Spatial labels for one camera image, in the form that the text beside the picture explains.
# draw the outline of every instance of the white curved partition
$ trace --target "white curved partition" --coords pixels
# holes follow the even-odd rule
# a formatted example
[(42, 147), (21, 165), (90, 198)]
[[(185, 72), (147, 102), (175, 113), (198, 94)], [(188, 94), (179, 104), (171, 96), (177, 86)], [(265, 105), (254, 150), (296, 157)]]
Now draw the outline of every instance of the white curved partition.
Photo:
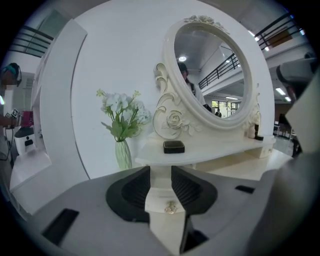
[(89, 179), (78, 153), (71, 113), (73, 74), (86, 35), (79, 24), (70, 20), (50, 47), (42, 67), (43, 73), (38, 81), (41, 90), (36, 90), (40, 111), (37, 122), (41, 124), (45, 151), (51, 164), (37, 172), (30, 170), (32, 175), (14, 187), (11, 180), (10, 187), (14, 197), (30, 214), (72, 186)]
[[(100, 110), (98, 89), (106, 93), (132, 95), (134, 90), (153, 114), (160, 97), (155, 86), (154, 67), (163, 61), (162, 50), (169, 28), (193, 15), (214, 18), (223, 24), (236, 42), (252, 40), (246, 30), (224, 12), (196, 0), (112, 0), (88, 10), (75, 20), (88, 32), (74, 71), (72, 89), (72, 119), (79, 153), (90, 178), (119, 171), (115, 156), (115, 140), (101, 122), (108, 117)], [(256, 45), (245, 54), (264, 59)], [(252, 72), (259, 77), (258, 102), (262, 114), (261, 134), (272, 135), (274, 94), (267, 64)], [(144, 134), (128, 139), (132, 160), (138, 157), (153, 126)]]

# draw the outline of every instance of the railing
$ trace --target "railing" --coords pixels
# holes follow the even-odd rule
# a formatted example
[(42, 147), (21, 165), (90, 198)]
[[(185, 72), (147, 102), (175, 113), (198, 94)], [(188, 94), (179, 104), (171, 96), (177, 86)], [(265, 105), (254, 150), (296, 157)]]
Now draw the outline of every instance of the railing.
[(52, 36), (24, 25), (14, 38), (8, 51), (41, 58), (53, 39)]
[[(295, 35), (300, 31), (303, 30), (295, 22), (293, 15), (286, 13), (254, 35), (254, 38), (262, 51), (269, 51), (270, 48), (290, 40), (292, 35)], [(213, 81), (221, 78), (224, 74), (231, 70), (235, 70), (240, 66), (237, 56), (233, 53), (199, 82), (200, 89), (203, 89)]]

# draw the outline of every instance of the white tabletop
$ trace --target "white tabletop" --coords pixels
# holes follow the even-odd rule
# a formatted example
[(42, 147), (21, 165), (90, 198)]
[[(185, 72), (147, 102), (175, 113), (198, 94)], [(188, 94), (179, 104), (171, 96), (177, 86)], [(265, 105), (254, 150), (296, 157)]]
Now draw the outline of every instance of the white tabletop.
[(139, 151), (135, 161), (149, 166), (184, 166), (218, 159), (235, 153), (261, 148), (274, 144), (273, 138), (265, 138), (263, 141), (244, 137), (241, 140), (218, 140), (212, 139), (211, 143), (183, 141), (185, 152), (165, 154), (163, 140), (148, 138), (146, 144)]
[(19, 155), (14, 162), (10, 180), (10, 191), (13, 192), (24, 182), (50, 165), (51, 161), (45, 150), (36, 148), (25, 154)]

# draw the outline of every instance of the glass vase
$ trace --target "glass vase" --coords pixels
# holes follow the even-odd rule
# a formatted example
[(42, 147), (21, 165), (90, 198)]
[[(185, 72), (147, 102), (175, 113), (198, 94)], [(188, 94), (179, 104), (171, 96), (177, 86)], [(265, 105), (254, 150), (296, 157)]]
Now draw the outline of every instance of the glass vase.
[(115, 158), (121, 171), (132, 168), (131, 153), (125, 140), (115, 143)]

